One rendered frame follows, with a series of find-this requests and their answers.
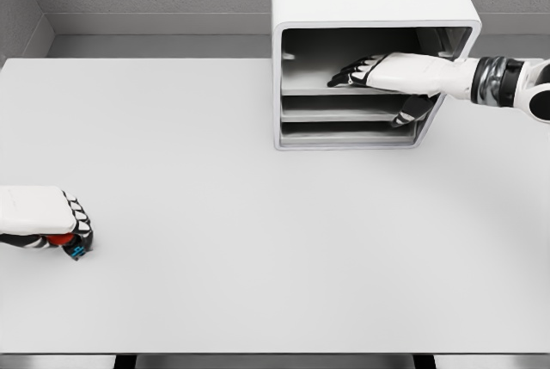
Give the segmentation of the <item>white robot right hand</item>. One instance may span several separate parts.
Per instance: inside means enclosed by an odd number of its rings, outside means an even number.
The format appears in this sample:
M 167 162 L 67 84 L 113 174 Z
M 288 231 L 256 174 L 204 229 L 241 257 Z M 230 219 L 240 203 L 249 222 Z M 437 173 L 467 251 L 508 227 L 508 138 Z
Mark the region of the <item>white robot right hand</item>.
M 349 85 L 406 93 L 409 97 L 391 121 L 401 127 L 423 119 L 442 92 L 441 73 L 451 62 L 429 55 L 394 52 L 363 57 L 345 66 L 327 82 L 327 87 Z

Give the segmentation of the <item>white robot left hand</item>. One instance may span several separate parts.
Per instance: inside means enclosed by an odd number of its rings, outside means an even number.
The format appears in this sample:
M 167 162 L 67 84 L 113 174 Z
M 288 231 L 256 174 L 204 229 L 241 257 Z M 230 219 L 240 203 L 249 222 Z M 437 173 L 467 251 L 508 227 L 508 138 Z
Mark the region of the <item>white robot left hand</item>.
M 0 243 L 24 249 L 61 248 L 49 244 L 46 236 L 91 231 L 83 206 L 61 188 L 0 186 Z

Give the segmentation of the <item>black and red load switch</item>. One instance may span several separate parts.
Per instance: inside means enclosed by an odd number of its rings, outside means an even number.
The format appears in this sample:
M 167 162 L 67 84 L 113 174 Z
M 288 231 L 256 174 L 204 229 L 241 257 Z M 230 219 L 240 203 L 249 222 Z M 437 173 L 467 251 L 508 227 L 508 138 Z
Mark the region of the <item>black and red load switch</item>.
M 59 246 L 74 261 L 80 260 L 92 250 L 94 233 L 85 234 L 67 233 L 63 235 L 46 236 L 46 240 L 53 246 Z

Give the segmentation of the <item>white multi-storey storage cabinet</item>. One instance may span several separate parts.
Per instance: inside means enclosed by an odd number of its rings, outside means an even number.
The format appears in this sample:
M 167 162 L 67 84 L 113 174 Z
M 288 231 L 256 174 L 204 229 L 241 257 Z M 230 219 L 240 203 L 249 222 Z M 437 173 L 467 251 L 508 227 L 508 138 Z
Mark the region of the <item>white multi-storey storage cabinet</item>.
M 274 139 L 280 150 L 403 149 L 418 145 L 435 114 L 392 120 L 407 92 L 328 82 L 377 54 L 466 57 L 480 34 L 471 0 L 272 0 Z

